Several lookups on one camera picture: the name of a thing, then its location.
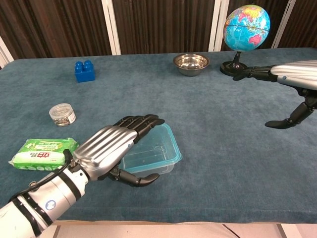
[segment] table surface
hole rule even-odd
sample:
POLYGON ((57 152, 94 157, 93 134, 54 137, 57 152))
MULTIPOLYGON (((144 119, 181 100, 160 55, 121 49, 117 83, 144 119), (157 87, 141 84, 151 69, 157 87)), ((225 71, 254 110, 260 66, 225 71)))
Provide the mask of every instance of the table surface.
MULTIPOLYGON (((177 54, 20 59, 0 71, 0 205, 47 172, 8 163, 28 138, 72 137, 83 143, 128 115, 157 114, 170 125, 183 159, 147 187, 88 183, 62 220, 317 223, 317 115, 287 130, 284 119, 303 101, 278 83, 234 82, 219 71, 234 52, 202 53, 211 64, 181 75, 177 54), (77 83, 74 65, 90 59, 96 80, 77 83), (53 124, 49 109, 70 103, 77 120, 53 124)), ((317 49, 266 49, 241 54, 249 66, 317 59, 317 49)))

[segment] silver robotic hand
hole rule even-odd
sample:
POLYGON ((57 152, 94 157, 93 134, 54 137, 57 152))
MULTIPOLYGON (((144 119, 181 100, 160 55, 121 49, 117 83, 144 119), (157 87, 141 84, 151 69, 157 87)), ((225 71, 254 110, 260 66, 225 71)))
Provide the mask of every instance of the silver robotic hand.
POLYGON ((234 81, 243 78, 278 82, 295 88, 298 94, 305 97, 291 114, 284 120, 268 121, 265 125, 271 128, 287 129, 300 124, 317 106, 317 60, 298 61, 282 65, 248 67, 233 77, 234 81))
POLYGON ((62 167, 13 195, 0 209, 1 237, 38 237, 85 194, 90 180, 109 176, 132 186, 146 186, 155 181, 158 174, 137 178, 120 170, 118 164, 151 128, 162 123, 164 120, 156 115, 125 117, 99 130, 74 155, 65 150, 62 167))

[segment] white floor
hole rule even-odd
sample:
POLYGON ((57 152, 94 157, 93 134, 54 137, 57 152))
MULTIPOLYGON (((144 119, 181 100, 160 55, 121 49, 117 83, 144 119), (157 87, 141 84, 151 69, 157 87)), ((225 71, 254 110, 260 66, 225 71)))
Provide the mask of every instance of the white floor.
MULTIPOLYGON (((240 238, 316 238, 317 224, 226 224, 240 238)), ((221 223, 65 222, 40 238, 237 238, 221 223)))

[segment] blue toy block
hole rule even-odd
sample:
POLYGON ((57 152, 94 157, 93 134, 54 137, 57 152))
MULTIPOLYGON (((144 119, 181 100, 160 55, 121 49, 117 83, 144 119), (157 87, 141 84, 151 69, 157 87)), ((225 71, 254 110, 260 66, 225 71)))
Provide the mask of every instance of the blue toy block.
POLYGON ((84 64, 78 61, 75 64, 75 76, 78 83, 94 81, 95 70, 93 63, 90 60, 86 60, 84 64))

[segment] globe stand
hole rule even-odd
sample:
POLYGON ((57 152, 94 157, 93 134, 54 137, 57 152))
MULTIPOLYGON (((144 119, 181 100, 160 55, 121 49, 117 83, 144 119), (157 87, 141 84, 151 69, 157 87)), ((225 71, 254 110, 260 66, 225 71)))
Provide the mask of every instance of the globe stand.
POLYGON ((228 76, 235 76, 238 72, 245 69, 247 66, 244 63, 240 63, 240 51, 237 51, 233 61, 223 62, 220 71, 228 76))

